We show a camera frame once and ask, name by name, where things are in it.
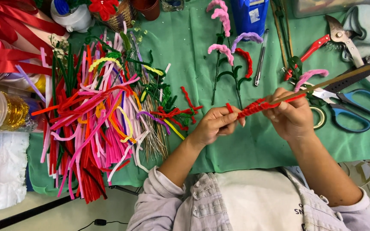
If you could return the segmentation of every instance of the tape roll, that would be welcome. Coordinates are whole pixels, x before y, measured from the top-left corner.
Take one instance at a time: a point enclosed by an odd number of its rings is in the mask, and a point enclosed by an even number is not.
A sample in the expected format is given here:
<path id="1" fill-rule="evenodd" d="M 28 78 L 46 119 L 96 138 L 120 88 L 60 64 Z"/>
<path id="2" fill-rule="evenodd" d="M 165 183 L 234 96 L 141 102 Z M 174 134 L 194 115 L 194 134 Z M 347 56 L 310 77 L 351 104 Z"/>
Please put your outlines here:
<path id="1" fill-rule="evenodd" d="M 318 130 L 319 128 L 323 127 L 326 123 L 326 113 L 321 107 L 317 105 L 310 105 L 309 107 L 311 108 L 311 110 L 314 110 L 319 114 L 319 122 L 316 125 L 314 125 L 314 130 Z"/>

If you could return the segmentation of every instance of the person's left hand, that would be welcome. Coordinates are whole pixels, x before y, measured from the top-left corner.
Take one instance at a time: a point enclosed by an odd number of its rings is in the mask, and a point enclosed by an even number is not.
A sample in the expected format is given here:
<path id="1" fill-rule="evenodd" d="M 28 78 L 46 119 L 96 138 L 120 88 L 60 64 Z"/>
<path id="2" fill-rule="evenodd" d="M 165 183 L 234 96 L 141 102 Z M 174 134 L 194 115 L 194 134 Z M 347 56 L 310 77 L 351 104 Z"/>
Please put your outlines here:
<path id="1" fill-rule="evenodd" d="M 232 134 L 236 127 L 236 118 L 241 112 L 231 106 L 233 113 L 229 113 L 226 107 L 211 108 L 199 122 L 197 128 L 188 136 L 194 145 L 205 147 L 212 144 L 218 136 Z M 240 118 L 239 123 L 245 126 L 245 118 Z"/>

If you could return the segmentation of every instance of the table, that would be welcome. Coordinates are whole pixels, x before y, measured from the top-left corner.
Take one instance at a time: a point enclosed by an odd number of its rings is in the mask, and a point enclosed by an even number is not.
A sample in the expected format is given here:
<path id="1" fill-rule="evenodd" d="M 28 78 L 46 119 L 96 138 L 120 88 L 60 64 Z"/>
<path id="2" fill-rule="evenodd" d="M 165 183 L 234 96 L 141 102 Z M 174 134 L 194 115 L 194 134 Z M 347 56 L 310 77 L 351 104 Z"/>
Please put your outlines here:
<path id="1" fill-rule="evenodd" d="M 209 2 L 209 0 L 192 0 L 185 3 L 186 7 L 183 11 L 162 12 L 155 21 L 140 21 L 142 31 L 148 31 L 146 35 L 143 35 L 143 41 L 140 43 L 142 57 L 145 60 L 149 59 L 148 52 L 151 49 L 154 56 L 153 67 L 165 69 L 168 63 L 172 64 L 165 82 L 171 85 L 172 94 L 178 95 L 176 105 L 179 108 L 188 107 L 180 90 L 181 86 L 184 86 L 189 92 L 189 97 L 194 105 L 203 105 L 202 113 L 195 116 L 197 121 L 211 108 L 217 55 L 216 53 L 208 55 L 207 49 L 216 42 L 215 34 L 221 30 L 219 19 L 210 18 L 213 11 L 209 13 L 205 11 Z M 227 5 L 231 19 L 231 30 L 235 30 L 228 1 Z M 288 5 L 294 55 L 300 57 L 315 40 L 328 33 L 329 27 L 323 15 L 295 18 L 292 14 L 291 4 Z M 343 21 L 345 12 L 329 15 Z M 269 28 L 269 38 L 260 86 L 253 87 L 252 82 L 242 84 L 240 91 L 244 106 L 258 98 L 272 94 L 277 87 L 293 89 L 293 86 L 288 82 L 283 82 L 281 50 L 270 7 L 266 18 L 266 28 Z M 100 30 L 100 27 L 95 28 L 97 33 Z M 73 43 L 73 47 L 77 48 L 82 44 L 84 37 L 84 34 L 74 33 L 69 40 Z M 255 73 L 261 44 L 240 42 L 238 47 L 251 54 Z M 243 66 L 239 72 L 240 75 L 246 72 L 246 62 L 242 57 L 235 55 L 234 63 Z M 351 63 L 342 61 L 340 51 L 324 49 L 317 50 L 303 64 L 304 71 L 329 70 L 328 77 L 312 77 L 310 82 L 314 84 L 325 81 L 326 78 L 333 78 L 350 67 Z M 230 69 L 229 65 L 222 65 L 220 71 Z M 224 76 L 218 82 L 217 87 L 214 107 L 222 107 L 227 102 L 238 106 L 233 79 Z M 367 81 L 361 81 L 348 87 L 346 91 L 356 88 L 370 90 L 370 84 Z M 324 107 L 324 109 L 330 117 L 328 108 Z M 370 120 L 370 115 L 363 114 L 363 116 Z M 189 131 L 194 128 L 195 125 L 190 126 Z M 316 131 L 316 134 L 337 162 L 370 159 L 370 130 L 362 134 L 346 133 L 339 130 L 331 120 L 328 120 L 323 128 Z M 41 140 L 40 137 L 31 136 L 30 146 L 42 145 Z M 181 142 L 181 139 L 173 134 L 169 137 L 169 141 L 172 151 Z M 39 168 L 40 155 L 40 152 L 29 153 L 30 162 L 35 165 L 34 169 Z M 152 158 L 147 163 L 145 156 L 141 154 L 141 163 L 151 169 L 155 165 L 160 165 L 162 160 L 161 158 Z M 276 134 L 268 119 L 258 113 L 247 118 L 245 128 L 238 126 L 234 134 L 220 137 L 214 144 L 203 149 L 190 173 L 220 173 L 238 169 L 272 168 L 296 164 L 289 146 Z M 40 167 L 46 171 L 46 164 L 40 165 Z M 35 174 L 34 182 L 43 181 L 40 180 L 41 177 L 43 176 Z M 147 173 L 137 168 L 132 161 L 127 167 L 114 174 L 112 184 L 141 186 L 146 178 Z"/>

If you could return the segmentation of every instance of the red satin ribbon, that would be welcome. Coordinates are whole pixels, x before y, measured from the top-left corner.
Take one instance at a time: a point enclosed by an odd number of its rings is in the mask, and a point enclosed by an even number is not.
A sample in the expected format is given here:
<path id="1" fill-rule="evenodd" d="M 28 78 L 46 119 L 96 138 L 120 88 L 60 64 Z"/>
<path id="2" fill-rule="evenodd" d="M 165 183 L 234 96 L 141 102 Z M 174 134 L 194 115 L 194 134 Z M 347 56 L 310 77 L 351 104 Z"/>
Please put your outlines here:
<path id="1" fill-rule="evenodd" d="M 12 44 L 18 40 L 18 32 L 37 49 L 44 47 L 47 55 L 52 57 L 52 48 L 24 24 L 61 36 L 65 34 L 65 28 L 33 16 L 37 13 L 38 8 L 33 0 L 0 0 L 0 39 Z"/>
<path id="2" fill-rule="evenodd" d="M 0 49 L 0 73 L 19 73 L 15 65 L 20 65 L 25 73 L 32 74 L 45 74 L 48 76 L 52 75 L 52 69 L 47 67 L 38 66 L 26 62 L 20 62 L 21 60 L 27 60 L 37 58 L 41 60 L 41 56 L 25 52 L 22 50 L 6 49 L 4 45 Z"/>

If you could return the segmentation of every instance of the pen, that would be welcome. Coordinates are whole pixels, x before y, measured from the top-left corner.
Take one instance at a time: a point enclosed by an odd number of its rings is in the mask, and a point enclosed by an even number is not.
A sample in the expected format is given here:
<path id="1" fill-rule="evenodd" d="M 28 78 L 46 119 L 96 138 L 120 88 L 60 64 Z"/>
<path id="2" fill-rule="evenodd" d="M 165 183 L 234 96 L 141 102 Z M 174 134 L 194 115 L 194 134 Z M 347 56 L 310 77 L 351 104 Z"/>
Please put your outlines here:
<path id="1" fill-rule="evenodd" d="M 269 29 L 266 29 L 265 32 L 264 32 L 264 42 L 262 43 L 262 50 L 261 50 L 261 55 L 260 55 L 260 62 L 258 63 L 257 75 L 255 76 L 255 81 L 254 81 L 254 85 L 255 86 L 259 86 L 259 84 L 260 84 L 262 63 L 264 62 L 266 41 L 268 40 L 268 32 L 269 32 Z"/>

